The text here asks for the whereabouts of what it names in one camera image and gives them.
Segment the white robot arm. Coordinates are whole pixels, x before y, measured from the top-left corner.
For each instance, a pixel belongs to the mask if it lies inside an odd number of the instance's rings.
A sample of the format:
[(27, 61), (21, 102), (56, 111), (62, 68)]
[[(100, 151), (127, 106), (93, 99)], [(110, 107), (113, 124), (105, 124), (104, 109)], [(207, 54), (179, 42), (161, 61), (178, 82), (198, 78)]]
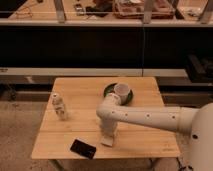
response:
[(101, 130), (114, 133), (117, 122), (190, 136), (187, 171), (213, 171), (213, 103), (203, 107), (128, 107), (109, 93), (96, 109)]

